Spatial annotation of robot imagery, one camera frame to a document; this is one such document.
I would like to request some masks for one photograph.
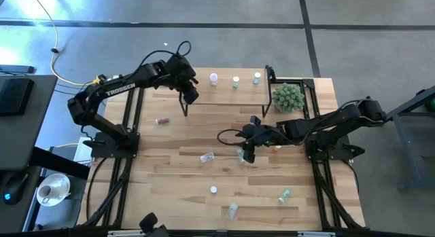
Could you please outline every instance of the small vial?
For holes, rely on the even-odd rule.
[[[245,161],[243,159],[243,150],[242,149],[238,149],[237,150],[237,156],[239,157],[239,162],[244,162]]]
[[[285,189],[284,192],[281,194],[281,196],[278,198],[278,201],[280,203],[284,203],[287,201],[287,199],[290,197],[290,193],[292,193],[290,191],[290,189]]]
[[[210,86],[216,86],[218,84],[218,75],[216,73],[210,74]]]
[[[210,192],[211,192],[212,194],[216,194],[216,193],[218,192],[218,188],[217,188],[216,186],[211,186],[211,187],[210,187]]]
[[[238,88],[239,87],[239,77],[233,77],[232,78],[232,87],[233,88]]]
[[[167,124],[169,123],[169,118],[156,119],[157,125]]]
[[[209,153],[206,153],[205,155],[202,155],[200,157],[200,159],[201,159],[202,163],[205,163],[205,162],[214,160],[215,159],[215,154],[213,152],[209,152]]]
[[[278,152],[279,149],[281,149],[281,146],[277,145],[277,146],[273,147],[273,152],[276,153],[276,152]]]
[[[231,203],[230,207],[228,208],[228,211],[226,211],[225,217],[229,220],[234,220],[238,207],[239,206],[237,206],[237,204]]]
[[[255,85],[257,85],[260,82],[260,77],[261,77],[260,73],[255,73],[254,74],[254,84]]]

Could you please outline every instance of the black desk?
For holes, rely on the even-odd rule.
[[[22,231],[35,188],[39,183],[41,167],[82,179],[87,179],[89,173],[87,166],[35,147],[57,77],[53,75],[13,77],[0,75],[0,88],[5,80],[15,78],[29,78],[35,83],[24,115],[0,117],[0,171],[3,174],[3,177],[0,177],[0,186],[5,184],[11,171],[28,170],[31,178],[27,182],[25,196],[19,203],[9,206],[0,200],[0,218],[2,219],[0,233]]]
[[[0,233],[16,233],[21,232],[32,203],[33,196],[35,195],[35,188],[39,185],[39,176],[41,168],[39,166],[30,166],[26,169],[29,173],[26,188],[24,189],[24,196],[15,205],[6,205],[3,199],[0,199]],[[6,184],[7,179],[11,176],[12,172],[1,172],[0,189]]]

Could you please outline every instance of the computer mouse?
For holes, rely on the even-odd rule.
[[[3,201],[5,204],[17,204],[24,193],[29,174],[25,171],[15,172],[3,188]]]

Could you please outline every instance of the white cable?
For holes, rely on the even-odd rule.
[[[61,76],[56,72],[56,70],[54,70],[54,54],[56,54],[56,53],[53,52],[53,50],[58,52],[58,50],[57,50],[57,45],[58,45],[58,41],[59,41],[59,36],[58,36],[57,28],[56,28],[56,25],[54,24],[54,21],[53,21],[51,15],[50,15],[50,14],[48,13],[48,11],[45,9],[45,7],[42,5],[42,3],[41,3],[39,0],[36,0],[36,1],[37,1],[38,4],[42,7],[42,9],[46,12],[48,18],[49,18],[50,21],[52,22],[52,25],[53,25],[53,27],[54,27],[54,30],[56,31],[56,44],[54,44],[54,48],[52,49],[52,60],[51,60],[51,63],[50,63],[50,67],[51,67],[51,70],[52,70],[53,74],[54,74],[55,76],[57,76],[57,78],[59,78],[60,80],[62,80],[62,81],[64,81],[64,82],[67,82],[67,83],[69,83],[69,84],[73,84],[73,85],[77,85],[77,86],[84,86],[85,84],[79,84],[79,83],[76,83],[76,82],[74,82],[74,81],[69,81],[68,79],[65,79],[65,78],[61,77]]]

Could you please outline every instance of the yellow cable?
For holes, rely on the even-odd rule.
[[[79,143],[69,143],[69,144],[58,145],[58,146],[54,146],[54,147],[55,148],[61,148],[61,147],[68,147],[68,146],[74,146],[74,145],[79,145]]]
[[[59,37],[58,37],[58,32],[57,32],[56,25],[54,24],[54,21],[53,21],[51,15],[47,12],[47,10],[46,10],[45,7],[42,5],[42,3],[41,3],[39,0],[36,0],[36,1],[37,1],[38,4],[42,7],[42,9],[46,12],[47,16],[50,18],[50,21],[52,22],[52,25],[53,25],[53,27],[54,27],[54,30],[56,31],[56,44],[54,45],[54,49],[57,50],[57,44],[58,44]],[[56,70],[54,70],[54,54],[55,54],[55,53],[53,52],[53,53],[52,53],[52,60],[51,60],[51,63],[50,63],[50,67],[51,67],[51,70],[52,70],[53,74],[54,74],[55,76],[57,76],[57,78],[59,78],[60,80],[62,80],[62,81],[64,81],[64,82],[67,82],[68,84],[73,84],[73,85],[77,85],[77,86],[85,86],[86,84],[79,84],[79,83],[76,83],[76,82],[74,82],[74,81],[69,81],[68,79],[65,79],[65,78],[61,77],[61,76],[56,72]]]

